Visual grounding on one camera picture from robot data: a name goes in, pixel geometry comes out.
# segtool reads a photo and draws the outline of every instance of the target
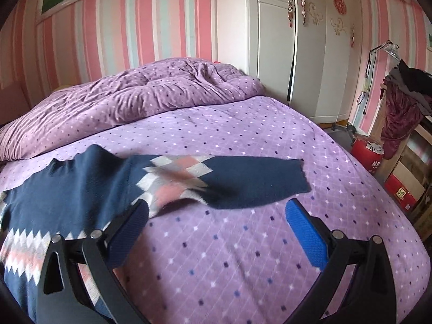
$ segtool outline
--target white wardrobe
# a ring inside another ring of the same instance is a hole
[[[359,77],[360,0],[217,0],[218,60],[316,123],[345,120]]]

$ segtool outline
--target blue padding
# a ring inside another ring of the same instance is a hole
[[[139,205],[129,219],[117,231],[108,245],[108,257],[105,260],[108,268],[121,266],[126,260],[133,244],[143,231],[149,220],[149,207],[144,200],[138,200]]]
[[[297,240],[299,240],[303,251],[309,259],[309,262],[324,270],[327,262],[327,246],[323,239],[319,236],[314,226],[310,223],[306,211],[296,200],[290,200],[285,206],[285,218],[294,231]]]

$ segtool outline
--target wardrobe door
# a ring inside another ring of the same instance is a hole
[[[266,94],[287,103],[294,57],[295,21],[289,0],[258,0],[258,78]]]
[[[290,105],[315,123],[349,115],[359,75],[360,0],[306,0],[306,22],[297,2],[297,47]],[[352,46],[352,28],[357,43]]]
[[[347,107],[351,105],[349,102],[353,100],[355,85],[352,84],[352,73],[356,73],[354,78],[358,78],[359,49],[352,47],[351,35],[356,20],[354,17],[361,13],[356,2],[359,3],[359,0],[326,0],[327,30],[323,78],[317,110],[311,118],[316,123],[341,120],[341,112],[346,114]],[[356,23],[357,27],[361,25],[361,16]],[[349,72],[350,84],[347,86]]]
[[[351,0],[325,0],[325,8],[327,18],[323,77],[317,109],[311,118],[315,123],[338,121],[351,53]]]
[[[325,0],[295,1],[296,48],[289,105],[308,118],[315,116],[323,77],[326,10]]]
[[[350,42],[354,36],[351,52],[349,54],[348,73],[346,75],[345,92],[339,109],[338,121],[349,118],[356,93],[357,82],[363,74],[360,74],[360,61],[362,53],[362,7],[360,0],[351,0],[352,12],[348,14],[350,29]]]

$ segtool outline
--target floor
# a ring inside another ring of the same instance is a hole
[[[324,131],[338,143],[339,146],[344,148],[347,152],[351,152],[351,137],[346,128],[337,126],[335,130],[331,128],[324,129]]]

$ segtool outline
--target black metal bracket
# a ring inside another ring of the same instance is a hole
[[[396,292],[383,239],[378,235],[369,241],[349,239],[310,216],[297,199],[292,201],[326,243],[328,263],[284,324],[395,324]],[[350,264],[356,268],[342,304],[337,312],[321,319]]]
[[[382,238],[348,239],[340,230],[330,231],[321,219],[309,216],[293,201],[324,241],[328,262],[300,305],[284,324],[395,324],[396,293],[390,261]],[[38,324],[150,324],[128,300],[107,265],[116,238],[140,203],[116,218],[105,231],[94,230],[85,239],[51,240],[38,285]],[[78,270],[87,264],[111,318],[98,313]],[[337,312],[322,319],[346,266],[356,268],[349,289]]]
[[[105,231],[96,229],[85,239],[64,240],[55,235],[48,246],[40,274],[37,320],[40,324],[150,324],[128,300],[121,284],[107,265],[110,243],[137,209],[138,200]],[[112,318],[98,313],[90,300],[78,269],[87,264],[101,298]]]

